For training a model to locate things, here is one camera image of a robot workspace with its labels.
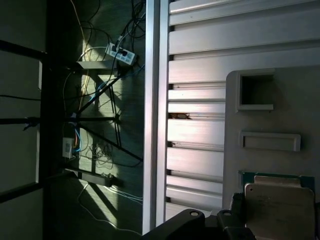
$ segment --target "wire bundle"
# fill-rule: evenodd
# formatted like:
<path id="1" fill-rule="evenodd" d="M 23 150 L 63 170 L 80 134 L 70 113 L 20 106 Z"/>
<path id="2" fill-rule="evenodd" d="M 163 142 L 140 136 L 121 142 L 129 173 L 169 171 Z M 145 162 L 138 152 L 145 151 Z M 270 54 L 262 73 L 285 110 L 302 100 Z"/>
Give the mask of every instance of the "wire bundle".
<path id="1" fill-rule="evenodd" d="M 110 221 L 108 221 L 108 220 L 96 218 L 96 217 L 91 213 L 91 211 L 90 211 L 88 208 L 86 208 L 86 207 L 81 203 L 81 201 L 80 201 L 80 197 L 81 197 L 82 193 L 86 190 L 86 188 L 88 187 L 88 185 L 89 185 L 89 184 L 87 183 L 87 184 L 84 186 L 84 188 L 81 190 L 81 192 L 80 192 L 80 194 L 78 195 L 78 197 L 76 198 L 76 200 L 77 200 L 77 202 L 80 204 L 80 206 L 81 206 L 82 208 L 84 208 L 84 209 L 91 215 L 91 217 L 93 217 L 93 218 L 94 218 L 96 221 L 98 221 L 98 222 L 105 222 L 105 223 L 110 224 L 114 229 L 116 229 L 116 230 L 118 230 L 118 231 L 130 232 L 130 233 L 134 233 L 134 234 L 137 234 L 137 235 L 141 236 L 141 234 L 138 233 L 138 232 L 136 232 L 136 231 L 133 231 L 133 230 L 130 230 L 130 229 L 119 228 L 119 227 L 117 227 L 116 225 L 114 225 L 112 222 L 110 222 Z"/>
<path id="2" fill-rule="evenodd" d="M 133 202 L 136 202 L 136 203 L 142 205 L 143 198 L 140 197 L 140 196 L 135 196 L 135 195 L 132 195 L 132 194 L 127 193 L 125 191 L 121 191 L 118 188 L 116 188 L 115 186 L 111 186 L 111 187 L 104 186 L 104 188 L 107 189 L 111 193 L 117 194 L 119 196 L 122 196 L 122 197 L 124 197 L 126 199 L 129 199 L 129 200 L 131 200 Z"/>

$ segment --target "power strip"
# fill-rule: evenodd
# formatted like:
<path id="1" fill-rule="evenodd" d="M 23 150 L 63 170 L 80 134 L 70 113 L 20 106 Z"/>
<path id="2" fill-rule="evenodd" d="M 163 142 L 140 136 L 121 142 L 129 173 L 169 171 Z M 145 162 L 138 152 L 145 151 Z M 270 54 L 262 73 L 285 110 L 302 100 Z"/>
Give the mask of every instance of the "power strip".
<path id="1" fill-rule="evenodd" d="M 74 139 L 70 137 L 64 137 L 62 139 L 62 157 L 71 159 L 72 158 L 72 147 L 74 145 Z"/>
<path id="2" fill-rule="evenodd" d="M 109 47 L 107 48 L 106 54 L 110 55 L 111 57 L 115 57 L 116 59 L 128 64 L 133 65 L 135 63 L 137 55 L 131 51 L 123 49 L 122 47 L 117 47 L 114 49 L 115 45 L 113 43 L 109 43 Z"/>

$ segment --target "wooden floor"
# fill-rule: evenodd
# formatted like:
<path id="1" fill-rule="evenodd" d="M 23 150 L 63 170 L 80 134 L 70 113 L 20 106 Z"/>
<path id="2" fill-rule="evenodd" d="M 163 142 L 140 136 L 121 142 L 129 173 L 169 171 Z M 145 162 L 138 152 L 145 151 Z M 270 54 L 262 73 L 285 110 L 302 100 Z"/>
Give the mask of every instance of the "wooden floor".
<path id="1" fill-rule="evenodd" d="M 96 11 L 98 0 L 73 0 L 81 21 L 87 21 Z M 50 14 L 50 49 L 56 58 L 62 57 L 64 61 L 76 61 L 85 48 L 80 27 L 78 25 L 75 11 L 70 0 L 59 0 L 52 4 Z M 118 39 L 127 22 L 131 19 L 130 0 L 101 0 L 100 10 L 91 20 L 95 28 L 106 31 L 113 39 Z M 90 29 L 84 29 L 86 40 L 90 36 Z M 106 35 L 99 31 L 92 31 L 92 36 L 88 44 L 91 47 L 105 47 L 108 44 Z M 124 48 L 131 50 L 131 41 L 128 38 L 124 43 Z M 134 53 L 139 55 L 139 62 L 144 64 L 145 38 L 141 37 L 135 41 Z M 102 59 L 104 49 L 98 48 L 91 52 L 91 60 Z M 135 67 L 129 73 L 138 71 Z M 62 95 L 67 74 L 59 72 L 55 79 L 58 87 L 58 95 Z M 99 75 L 94 77 L 97 81 L 106 81 L 109 75 Z M 79 94 L 80 87 L 85 82 L 86 76 L 72 75 L 65 84 L 65 97 L 73 97 Z M 96 82 L 89 80 L 87 91 L 94 92 Z M 122 147 L 142 158 L 143 156 L 143 134 L 144 134 L 144 70 L 138 74 L 120 79 L 113 87 L 115 93 L 116 110 L 120 114 L 120 135 Z M 67 101 L 66 111 L 71 114 L 79 107 L 78 100 Z M 82 116 L 112 116 L 112 105 L 110 94 L 106 92 L 99 101 L 92 104 Z M 97 122 L 86 124 L 90 129 L 104 135 L 106 138 L 116 142 L 114 124 L 112 122 Z M 61 135 L 74 137 L 72 126 L 64 126 Z M 60 132 L 57 132 L 57 141 L 61 142 Z M 112 174 L 119 182 L 119 189 L 129 194 L 141 197 L 143 193 L 143 164 L 130 168 L 111 163 L 123 165 L 134 165 L 138 161 L 126 153 L 117 150 L 115 147 L 106 145 L 98 138 L 87 134 L 84 130 L 80 132 L 82 140 L 82 151 L 80 159 L 75 159 L 71 163 L 82 170 L 95 172 L 98 174 Z M 103 156 L 100 161 L 93 162 L 92 145 L 97 146 L 99 152 L 104 151 L 109 154 L 109 158 Z M 55 162 L 55 167 L 63 163 Z M 56 183 L 51 187 L 50 192 L 50 212 L 52 236 L 55 239 L 84 240 L 84 239 L 138 239 L 138 235 L 115 230 L 110 221 L 120 229 L 129 229 L 141 233 L 142 231 L 142 205 L 131 201 L 123 196 L 114 194 L 99 185 L 90 184 L 81 194 L 87 182 L 71 179 L 61 183 Z M 81 207 L 79 201 L 90 212 Z"/>

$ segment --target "slotted metal panel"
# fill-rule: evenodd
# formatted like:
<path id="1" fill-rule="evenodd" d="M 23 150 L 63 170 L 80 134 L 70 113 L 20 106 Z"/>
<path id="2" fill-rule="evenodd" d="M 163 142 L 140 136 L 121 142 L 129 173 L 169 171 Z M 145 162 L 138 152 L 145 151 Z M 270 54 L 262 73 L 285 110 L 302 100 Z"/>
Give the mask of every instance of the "slotted metal panel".
<path id="1" fill-rule="evenodd" d="M 212 187 L 223 186 L 224 82 L 238 70 L 315 64 L 319 8 L 316 0 L 161 1 L 155 225 L 184 208 L 221 208 Z"/>

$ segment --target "metal stand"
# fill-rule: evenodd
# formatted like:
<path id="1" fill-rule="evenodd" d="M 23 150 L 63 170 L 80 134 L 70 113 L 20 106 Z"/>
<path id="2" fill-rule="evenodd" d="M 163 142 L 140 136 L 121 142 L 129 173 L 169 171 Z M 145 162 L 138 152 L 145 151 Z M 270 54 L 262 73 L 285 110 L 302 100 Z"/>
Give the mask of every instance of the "metal stand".
<path id="1" fill-rule="evenodd" d="M 54 66 L 54 64 L 51 64 L 51 60 L 48 57 L 48 54 L 46 52 L 37 51 L 34 49 L 30 49 L 24 46 L 20 46 L 17 44 L 13 44 L 7 41 L 0 40 L 0 50 L 17 54 L 20 56 L 29 57 L 32 59 L 37 59 L 42 63 L 42 69 L 40 70 L 42 73 L 41 79 L 42 79 L 42 85 L 45 87 L 42 87 L 41 89 L 41 100 L 48 99 L 48 91 L 49 91 L 49 83 L 46 79 L 46 77 L 49 76 L 50 72 L 49 69 L 51 66 Z M 103 61 L 103 64 L 105 67 L 101 67 L 101 64 L 95 63 L 92 64 L 81 64 L 80 62 L 72 63 L 72 64 L 66 64 L 62 69 L 69 70 L 69 71 L 80 71 L 80 70 L 106 70 L 106 67 L 111 66 L 113 68 L 114 64 L 109 64 L 107 61 Z M 92 135 L 97 136 L 98 138 L 101 138 L 102 140 L 106 141 L 107 143 L 111 144 L 112 146 L 118 148 L 119 150 L 125 152 L 126 154 L 130 155 L 131 157 L 139 160 L 142 162 L 142 158 L 138 157 L 137 155 L 131 153 L 130 151 L 124 149 L 121 146 L 121 139 L 120 139 L 120 133 L 119 133 L 119 116 L 116 114 L 116 105 L 115 105 L 115 96 L 113 91 L 113 84 L 115 84 L 124 74 L 125 72 L 118 72 L 118 75 L 115 79 L 113 79 L 109 84 L 107 84 L 105 87 L 103 87 L 100 91 L 98 91 L 94 97 L 92 97 L 76 114 L 75 117 L 53 117 L 49 111 L 41 104 L 40 109 L 40 116 L 41 117 L 26 117 L 26 118 L 0 118 L 0 125 L 12 125 L 12 124 L 26 124 L 26 127 L 24 130 L 28 129 L 29 127 L 35 127 L 38 124 L 40 124 L 41 132 L 47 136 L 48 129 L 50 128 L 50 125 L 54 123 L 72 123 L 75 127 L 82 128 Z M 94 101 L 96 101 L 105 91 L 110 91 L 110 98 L 112 102 L 112 112 L 114 116 L 112 117 L 81 117 L 81 113 Z M 116 134 L 116 142 L 114 143 L 110 141 L 109 139 L 105 138 L 104 136 L 90 130 L 89 128 L 83 126 L 80 122 L 99 122 L 99 121 L 113 121 L 115 126 L 115 134 Z M 48 143 L 45 137 L 40 138 L 40 144 L 39 144 L 39 158 L 37 162 L 37 169 L 36 169 L 36 180 L 33 183 L 11 189 L 9 191 L 5 191 L 0 193 L 0 204 L 4 203 L 6 201 L 18 198 L 20 196 L 29 194 L 31 192 L 37 191 L 39 189 L 44 188 L 46 185 L 51 184 L 52 182 L 55 182 L 57 180 L 64 179 L 65 177 L 76 177 L 78 179 L 83 179 L 88 182 L 94 183 L 94 184 L 100 184 L 104 186 L 110 187 L 112 185 L 112 175 L 99 175 L 96 173 L 90 173 L 86 172 L 80 169 L 75 168 L 68 168 L 64 169 L 64 173 L 56 174 L 56 175 L 50 175 L 50 171 L 48 170 L 48 159 L 47 159 L 47 151 L 46 148 L 48 148 Z"/>

